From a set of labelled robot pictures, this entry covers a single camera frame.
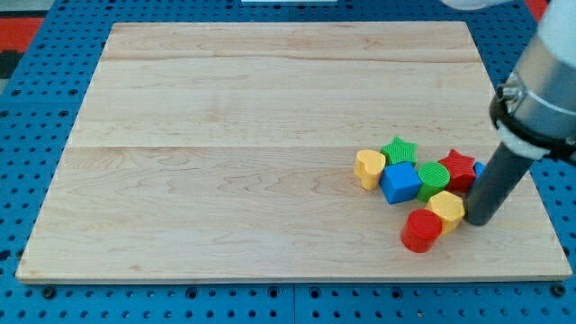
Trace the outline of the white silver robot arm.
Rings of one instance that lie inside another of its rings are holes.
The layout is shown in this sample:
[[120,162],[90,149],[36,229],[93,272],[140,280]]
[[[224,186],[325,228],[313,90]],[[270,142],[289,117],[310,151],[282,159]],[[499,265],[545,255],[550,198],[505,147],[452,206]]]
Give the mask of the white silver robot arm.
[[507,80],[490,117],[500,144],[490,163],[575,163],[575,0],[554,0]]

